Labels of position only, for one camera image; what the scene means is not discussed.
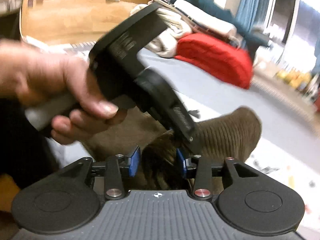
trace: red cushion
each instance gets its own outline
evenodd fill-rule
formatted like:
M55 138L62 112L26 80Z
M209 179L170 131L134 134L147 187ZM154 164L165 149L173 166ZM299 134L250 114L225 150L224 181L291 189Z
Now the red cushion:
M248 89L253 76L249 53L224 41L194 33L178 41L176 59L191 63L216 78Z

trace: white blanket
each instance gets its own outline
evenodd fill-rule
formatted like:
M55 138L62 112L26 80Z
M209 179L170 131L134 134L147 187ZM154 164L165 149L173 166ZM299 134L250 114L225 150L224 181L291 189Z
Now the white blanket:
M148 6L139 4L130 12L130 15ZM146 48L160 57L170 58L176 55L177 40L192 33L191 28L185 23L181 16L167 9L159 8L158 15L167 24L168 28L158 37L151 41Z

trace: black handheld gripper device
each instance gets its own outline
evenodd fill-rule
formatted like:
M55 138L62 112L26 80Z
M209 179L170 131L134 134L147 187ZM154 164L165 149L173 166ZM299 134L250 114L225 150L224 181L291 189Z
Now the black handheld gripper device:
M201 156L195 124L171 85L137 59L139 50L167 28L158 8L152 3L102 37L89 54L90 68L107 99L125 95L174 130L186 146L177 149L176 165L183 178L194 179L192 188L125 191L122 178L135 176L139 147L105 162L85 157L17 194L12 215L21 230L12 240L302 239L296 232L304 215L301 197L234 158L211 163ZM75 107L70 98L59 114ZM56 114L46 109L28 112L40 131ZM34 113L43 120L37 123ZM93 190L95 177L104 177L103 195ZM219 195L212 194L212 177L222 179Z

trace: metal screw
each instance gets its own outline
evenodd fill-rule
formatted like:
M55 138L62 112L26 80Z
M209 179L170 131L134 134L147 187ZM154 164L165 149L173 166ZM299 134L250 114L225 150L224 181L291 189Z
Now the metal screw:
M109 197L119 197L122 194L122 191L117 188L111 188L108 189L106 193Z
M210 191L204 188L200 188L195 191L195 195L198 197L207 197L210 194L211 194Z

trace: person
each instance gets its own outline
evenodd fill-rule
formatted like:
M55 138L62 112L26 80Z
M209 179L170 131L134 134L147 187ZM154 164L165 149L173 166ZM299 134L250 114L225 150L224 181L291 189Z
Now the person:
M43 54L23 42L0 40L0 174L12 176L20 188L57 169L42 136L25 118L21 106L38 105L65 90L83 110L52 119L51 135L60 144L88 139L126 117L126 111L103 97L84 60Z

